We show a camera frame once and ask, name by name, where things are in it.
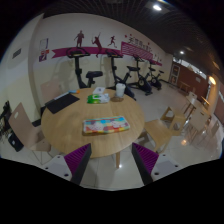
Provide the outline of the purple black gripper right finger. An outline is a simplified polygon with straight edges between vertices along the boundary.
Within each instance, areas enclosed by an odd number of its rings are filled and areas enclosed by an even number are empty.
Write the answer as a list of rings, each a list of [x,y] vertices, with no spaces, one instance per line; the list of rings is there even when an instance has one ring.
[[[158,160],[159,155],[150,149],[137,143],[132,144],[132,155],[140,173],[144,185],[153,182],[151,177],[152,170]]]

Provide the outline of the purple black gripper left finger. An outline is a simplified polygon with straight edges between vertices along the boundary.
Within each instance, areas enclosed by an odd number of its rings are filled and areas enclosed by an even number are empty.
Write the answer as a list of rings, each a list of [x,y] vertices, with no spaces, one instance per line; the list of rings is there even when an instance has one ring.
[[[72,174],[72,183],[76,185],[79,185],[81,183],[91,154],[91,144],[86,144],[72,151],[64,157],[65,162]]]

